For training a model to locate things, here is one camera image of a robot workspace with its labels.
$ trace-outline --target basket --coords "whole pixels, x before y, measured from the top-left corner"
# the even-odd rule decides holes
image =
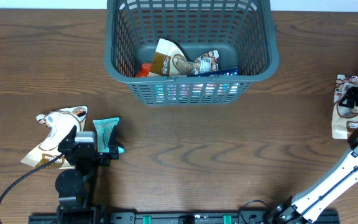
[[[189,61],[219,52],[219,69],[238,76],[134,78],[151,62],[160,38]],[[108,0],[106,70],[147,105],[225,104],[279,64],[269,0]]]

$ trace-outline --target black cable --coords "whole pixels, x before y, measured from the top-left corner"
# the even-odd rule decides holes
[[[314,206],[317,205],[320,201],[322,201],[325,197],[327,197],[335,188],[341,185],[345,180],[347,180],[351,175],[358,171],[358,167],[355,167],[350,173],[348,173],[344,178],[342,178],[338,183],[336,183],[333,187],[331,187],[323,196],[320,196],[317,201],[313,202],[305,211],[300,215],[301,217],[305,215],[308,211],[310,211]]]
[[[1,206],[1,202],[2,202],[2,200],[4,199],[4,197],[6,196],[6,194],[7,194],[16,184],[18,184],[20,181],[22,181],[24,178],[30,176],[31,174],[37,172],[38,170],[41,170],[41,169],[43,169],[43,168],[49,166],[50,164],[53,164],[56,160],[58,160],[58,159],[61,158],[62,156],[64,156],[63,153],[60,154],[59,156],[57,156],[56,158],[52,159],[51,161],[47,162],[46,164],[44,164],[44,165],[42,165],[42,166],[40,166],[40,167],[38,167],[38,168],[36,168],[36,169],[34,169],[34,170],[32,170],[32,171],[26,173],[26,174],[24,174],[21,178],[17,179],[15,182],[13,182],[13,184],[11,184],[11,185],[4,191],[4,193],[2,193],[2,195],[0,196],[0,206]]]
[[[255,199],[255,200],[250,200],[250,201],[247,202],[244,206],[242,206],[242,209],[240,210],[240,216],[241,216],[241,218],[242,218],[242,221],[243,221],[245,224],[249,224],[249,223],[244,219],[244,216],[242,215],[241,211],[243,211],[243,209],[246,208],[246,206],[248,206],[248,205],[250,205],[250,204],[252,204],[252,203],[262,203],[262,204],[264,204],[264,205],[268,208],[268,210],[269,210],[269,206],[268,206],[264,201],[262,201],[262,200],[257,200],[257,199]]]

